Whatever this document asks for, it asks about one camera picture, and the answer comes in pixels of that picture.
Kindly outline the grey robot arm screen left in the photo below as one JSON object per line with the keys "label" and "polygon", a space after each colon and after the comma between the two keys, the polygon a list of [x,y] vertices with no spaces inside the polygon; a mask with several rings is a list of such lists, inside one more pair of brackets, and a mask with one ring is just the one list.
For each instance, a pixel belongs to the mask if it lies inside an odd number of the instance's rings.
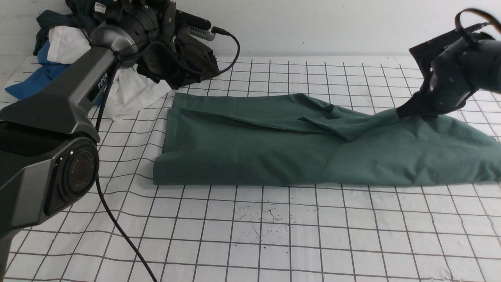
{"label": "grey robot arm screen left", "polygon": [[80,200],[98,178],[100,142],[88,113],[119,68],[138,63],[154,79],[182,69],[179,31],[214,39],[213,24],[170,0],[128,0],[105,15],[90,50],[39,93],[1,110],[1,277],[11,242]]}

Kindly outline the black gripper screen right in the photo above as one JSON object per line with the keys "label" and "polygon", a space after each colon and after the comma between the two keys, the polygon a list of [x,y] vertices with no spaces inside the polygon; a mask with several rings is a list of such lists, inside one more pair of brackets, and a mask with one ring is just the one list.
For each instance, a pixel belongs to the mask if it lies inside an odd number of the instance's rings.
{"label": "black gripper screen right", "polygon": [[413,94],[396,109],[397,116],[433,119],[464,107],[467,98],[476,92],[460,64],[460,57],[469,50],[467,42],[459,39],[438,55],[431,63],[432,75],[426,91]]}

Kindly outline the black gripper screen left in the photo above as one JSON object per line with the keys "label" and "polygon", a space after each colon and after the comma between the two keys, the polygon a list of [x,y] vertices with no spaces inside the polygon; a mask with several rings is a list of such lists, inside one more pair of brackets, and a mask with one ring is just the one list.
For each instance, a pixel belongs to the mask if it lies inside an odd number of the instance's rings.
{"label": "black gripper screen left", "polygon": [[214,78],[220,74],[213,50],[190,35],[174,41],[175,52],[159,41],[153,43],[137,62],[136,72],[172,89]]}

